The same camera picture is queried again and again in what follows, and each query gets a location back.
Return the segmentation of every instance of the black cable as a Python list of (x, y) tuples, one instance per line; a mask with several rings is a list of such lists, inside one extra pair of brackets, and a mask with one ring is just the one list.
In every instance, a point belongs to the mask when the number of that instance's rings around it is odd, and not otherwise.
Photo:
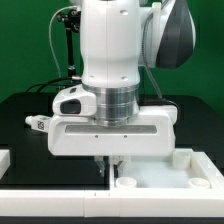
[(64, 80), (69, 80), (72, 81), (72, 78), (69, 77), (62, 77), (62, 78), (57, 78), (57, 79), (53, 79), (51, 81), (48, 81), (46, 84), (43, 84), (39, 89), (37, 89), (37, 93), (41, 92), (42, 89), (44, 89), (46, 86), (48, 86), (48, 84), (52, 84), (52, 83), (56, 83), (56, 82), (61, 82)]
[(33, 85), (33, 86), (31, 86), (31, 87), (29, 87), (25, 92), (29, 92), (31, 89), (33, 89), (33, 88), (35, 88), (35, 87), (37, 87), (37, 86), (44, 86), (44, 88), (45, 87), (48, 87), (48, 86), (57, 86), (57, 87), (59, 87), (59, 86), (65, 86), (65, 87), (71, 87), (71, 86), (73, 86), (73, 84), (71, 84), (71, 83), (69, 83), (69, 84), (47, 84), (46, 85), (46, 83), (42, 83), (42, 84), (35, 84), (35, 85)]

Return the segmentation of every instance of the white block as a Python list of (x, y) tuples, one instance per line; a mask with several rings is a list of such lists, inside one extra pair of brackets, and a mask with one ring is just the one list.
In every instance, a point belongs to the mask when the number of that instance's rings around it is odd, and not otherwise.
[(84, 191), (0, 191), (0, 216), (83, 217)]
[(9, 150), (0, 150), (0, 179), (10, 166)]
[(119, 217), (120, 199), (110, 191), (86, 191), (85, 217)]

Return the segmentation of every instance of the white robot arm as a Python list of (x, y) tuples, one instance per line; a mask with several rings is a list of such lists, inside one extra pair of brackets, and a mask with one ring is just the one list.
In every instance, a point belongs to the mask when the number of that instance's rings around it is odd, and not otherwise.
[(176, 68), (191, 56), (195, 31), (186, 0), (152, 8), (136, 0), (71, 2), (81, 9), (84, 72), (82, 85), (54, 100), (49, 150), (67, 156), (170, 155), (177, 108), (138, 106), (138, 66), (144, 61), (146, 67)]

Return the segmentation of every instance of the green wall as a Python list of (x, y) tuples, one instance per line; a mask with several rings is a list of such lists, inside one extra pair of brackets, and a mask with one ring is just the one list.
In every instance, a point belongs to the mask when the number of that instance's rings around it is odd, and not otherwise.
[[(188, 0), (197, 29), (193, 57), (177, 70), (153, 69), (162, 92), (192, 95), (224, 116), (224, 1)], [(36, 83), (57, 78), (48, 43), (48, 24), (68, 0), (0, 0), (0, 101)], [(53, 42), (66, 76), (66, 45), (62, 24), (54, 23)], [(78, 36), (75, 36), (76, 47)], [(76, 51), (78, 72), (81, 60)], [(154, 94), (143, 74), (141, 91)]]

